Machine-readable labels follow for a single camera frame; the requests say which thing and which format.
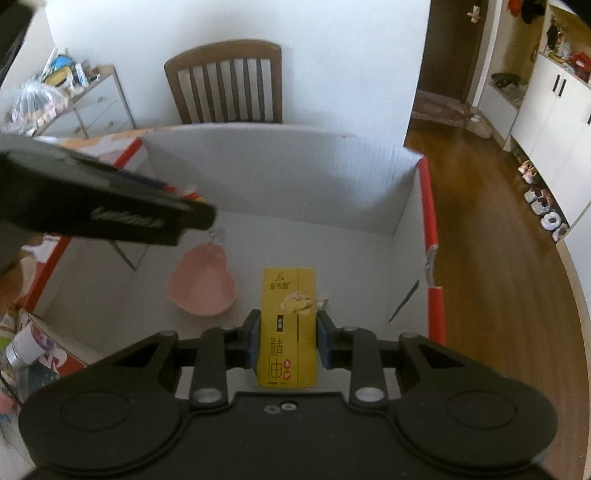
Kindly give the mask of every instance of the red bag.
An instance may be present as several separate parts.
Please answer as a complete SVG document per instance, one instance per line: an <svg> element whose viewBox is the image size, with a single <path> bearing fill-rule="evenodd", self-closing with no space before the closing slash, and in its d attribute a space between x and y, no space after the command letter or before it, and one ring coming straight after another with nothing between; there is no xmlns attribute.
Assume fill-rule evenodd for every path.
<svg viewBox="0 0 591 480"><path fill-rule="evenodd" d="M509 0L507 4L507 10L511 12L511 15L516 17L521 13L521 2L522 0Z"/></svg>

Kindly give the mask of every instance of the white wall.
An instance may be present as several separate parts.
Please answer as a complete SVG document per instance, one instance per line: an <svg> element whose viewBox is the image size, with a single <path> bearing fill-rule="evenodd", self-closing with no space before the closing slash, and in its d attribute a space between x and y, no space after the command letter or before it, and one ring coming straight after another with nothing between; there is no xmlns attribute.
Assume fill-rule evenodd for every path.
<svg viewBox="0 0 591 480"><path fill-rule="evenodd" d="M0 121L12 105L11 92L18 89L27 79L40 72L45 66L54 43L49 30L46 12L40 9L35 14L21 51L0 88Z"/></svg>
<svg viewBox="0 0 591 480"><path fill-rule="evenodd" d="M180 122L164 63L189 48L262 38L283 48L285 123L406 135L429 0L48 0L60 49L113 63L138 125Z"/></svg>

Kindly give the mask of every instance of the bottle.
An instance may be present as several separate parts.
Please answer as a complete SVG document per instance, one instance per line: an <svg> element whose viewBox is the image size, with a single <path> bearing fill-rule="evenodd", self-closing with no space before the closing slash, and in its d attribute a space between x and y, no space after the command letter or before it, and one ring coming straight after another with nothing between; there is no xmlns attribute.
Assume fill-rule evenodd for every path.
<svg viewBox="0 0 591 480"><path fill-rule="evenodd" d="M16 371L31 366L54 347L37 325L29 322L6 347L6 359Z"/></svg>

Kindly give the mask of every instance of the shoe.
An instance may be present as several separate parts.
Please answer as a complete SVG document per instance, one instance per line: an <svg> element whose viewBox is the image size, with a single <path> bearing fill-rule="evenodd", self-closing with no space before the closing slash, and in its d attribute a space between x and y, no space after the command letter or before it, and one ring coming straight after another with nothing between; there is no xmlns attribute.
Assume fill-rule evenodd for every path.
<svg viewBox="0 0 591 480"><path fill-rule="evenodd" d="M533 183L538 183L539 175L535 167L531 167L521 177L528 185L532 185Z"/></svg>
<svg viewBox="0 0 591 480"><path fill-rule="evenodd" d="M531 209L536 215L545 215L552 208L550 199L542 198L538 199L531 204Z"/></svg>
<svg viewBox="0 0 591 480"><path fill-rule="evenodd" d="M542 227L550 232L556 230L560 226L561 222L562 218L560 218L560 215L556 212L546 213L542 220L540 220Z"/></svg>
<svg viewBox="0 0 591 480"><path fill-rule="evenodd" d="M554 232L552 232L552 238L555 242L558 242L563 236L566 235L566 232L569 231L569 226L566 223L560 225Z"/></svg>
<svg viewBox="0 0 591 480"><path fill-rule="evenodd" d="M526 160L525 162L523 162L519 168L517 169L519 171L519 173L521 173L522 175L528 171L531 167L533 167L533 165L531 164L530 160Z"/></svg>
<svg viewBox="0 0 591 480"><path fill-rule="evenodd" d="M542 198L544 195L542 194L542 190L538 187L532 187L527 192L523 194L525 201L527 203L531 203L538 198Z"/></svg>

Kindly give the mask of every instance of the pink heart-shaped bowl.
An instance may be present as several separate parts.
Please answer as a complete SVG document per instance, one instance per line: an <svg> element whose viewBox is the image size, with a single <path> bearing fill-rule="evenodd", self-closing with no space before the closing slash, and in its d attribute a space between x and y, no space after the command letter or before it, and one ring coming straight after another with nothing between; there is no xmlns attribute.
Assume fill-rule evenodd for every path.
<svg viewBox="0 0 591 480"><path fill-rule="evenodd" d="M185 253L168 282L168 298L187 312L218 315L236 300L236 280L228 258L217 244L201 244Z"/></svg>

